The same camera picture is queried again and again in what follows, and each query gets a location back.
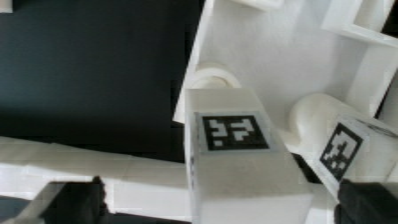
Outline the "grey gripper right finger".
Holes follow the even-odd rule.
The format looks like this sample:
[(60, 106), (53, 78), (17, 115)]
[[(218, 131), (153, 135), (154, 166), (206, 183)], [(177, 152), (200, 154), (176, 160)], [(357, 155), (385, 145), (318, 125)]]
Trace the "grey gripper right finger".
[(398, 224), (398, 182), (339, 184), (334, 224)]

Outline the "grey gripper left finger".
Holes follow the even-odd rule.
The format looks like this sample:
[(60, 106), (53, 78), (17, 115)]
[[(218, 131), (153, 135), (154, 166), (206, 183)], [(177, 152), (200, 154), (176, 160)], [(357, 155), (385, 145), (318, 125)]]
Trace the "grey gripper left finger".
[(51, 181), (16, 216), (0, 224), (105, 224), (105, 196), (99, 176), (85, 182)]

